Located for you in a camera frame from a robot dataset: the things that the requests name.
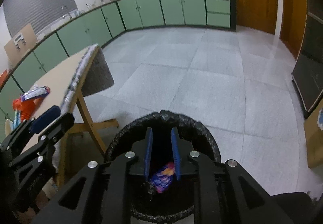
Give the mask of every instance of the faucet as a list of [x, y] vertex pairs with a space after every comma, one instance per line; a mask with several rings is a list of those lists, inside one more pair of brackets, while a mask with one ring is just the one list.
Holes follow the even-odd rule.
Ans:
[[[62, 6], [63, 19], [65, 19], [64, 8], [65, 8], [65, 9], [68, 9], [66, 5], [63, 5], [63, 6]], [[72, 15], [71, 15], [69, 12], [68, 12], [68, 15], [69, 15], [69, 19], [72, 19]]]

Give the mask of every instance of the tile floor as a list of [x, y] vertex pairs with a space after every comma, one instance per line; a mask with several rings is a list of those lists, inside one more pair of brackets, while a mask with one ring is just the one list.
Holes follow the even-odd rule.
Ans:
[[[208, 127], [223, 162], [237, 160], [270, 195], [322, 194], [323, 166], [306, 164], [295, 60], [277, 37], [239, 26], [162, 28], [125, 33], [103, 51], [115, 85], [86, 97], [95, 121], [115, 117], [122, 128], [152, 111], [184, 113]], [[116, 132], [100, 133], [109, 144]], [[75, 169], [101, 159], [88, 135], [73, 144]]]

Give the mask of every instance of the black trash bag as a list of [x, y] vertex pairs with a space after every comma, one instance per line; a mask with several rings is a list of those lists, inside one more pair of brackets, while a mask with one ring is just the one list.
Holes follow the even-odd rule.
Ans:
[[[172, 160], [170, 132], [174, 126], [177, 127], [180, 138], [190, 141], [194, 150], [216, 162], [221, 162], [219, 148], [209, 130], [201, 122], [165, 110], [151, 113], [126, 125], [110, 143], [105, 160], [110, 162], [130, 151], [132, 144], [143, 140], [147, 127], [151, 127], [153, 131], [151, 173], [154, 173]], [[193, 182], [185, 181], [185, 178], [180, 181], [174, 178], [168, 190], [161, 194], [153, 192], [149, 183], [138, 182], [137, 178], [130, 179], [128, 183], [130, 210], [132, 216], [137, 219], [170, 224], [194, 211]]]

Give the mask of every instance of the blue gripper pad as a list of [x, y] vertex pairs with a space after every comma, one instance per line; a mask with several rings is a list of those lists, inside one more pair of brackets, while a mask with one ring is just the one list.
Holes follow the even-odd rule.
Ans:
[[172, 128], [171, 140], [172, 140], [173, 159], [174, 159], [174, 165], [175, 165], [175, 175], [177, 180], [180, 180], [180, 153], [178, 151], [178, 142], [180, 140], [180, 136], [178, 134], [177, 127]]
[[59, 107], [56, 105], [53, 105], [46, 112], [44, 112], [40, 117], [38, 117], [35, 121], [33, 121], [30, 132], [34, 134], [39, 134], [59, 116], [60, 116]]
[[144, 176], [145, 176], [146, 181], [148, 181], [148, 176], [149, 176], [149, 172], [150, 172], [151, 150], [152, 150], [152, 129], [151, 129], [151, 127], [147, 127], [145, 141], [146, 141], [146, 154], [145, 154]]

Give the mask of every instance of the silver screw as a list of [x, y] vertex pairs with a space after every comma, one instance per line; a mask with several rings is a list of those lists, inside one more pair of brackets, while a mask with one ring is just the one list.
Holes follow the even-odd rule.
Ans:
[[90, 161], [88, 162], [88, 167], [89, 168], [95, 168], [98, 165], [96, 161]]
[[126, 158], [133, 158], [136, 154], [132, 151], [129, 151], [125, 154]]
[[230, 159], [228, 160], [228, 166], [230, 167], [236, 167], [237, 166], [237, 161], [233, 160], [233, 159]]
[[190, 156], [191, 157], [199, 157], [200, 156], [200, 153], [198, 151], [191, 151], [190, 152]]

